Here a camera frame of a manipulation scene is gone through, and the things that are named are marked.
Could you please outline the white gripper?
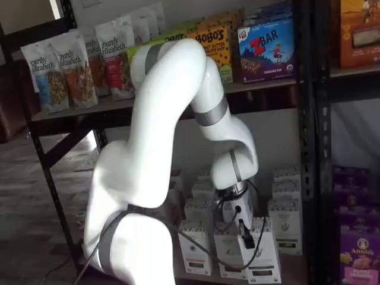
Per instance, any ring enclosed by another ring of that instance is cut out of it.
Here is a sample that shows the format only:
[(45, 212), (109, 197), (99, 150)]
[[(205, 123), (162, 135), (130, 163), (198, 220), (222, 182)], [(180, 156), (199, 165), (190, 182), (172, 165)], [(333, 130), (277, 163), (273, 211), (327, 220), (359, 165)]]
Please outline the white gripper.
[(219, 190), (218, 209), (221, 210), (223, 222), (221, 229), (229, 229), (232, 226), (239, 228), (240, 235), (246, 249), (253, 249), (255, 241), (248, 229), (251, 229), (253, 219), (253, 205), (248, 189), (239, 194), (232, 190)]

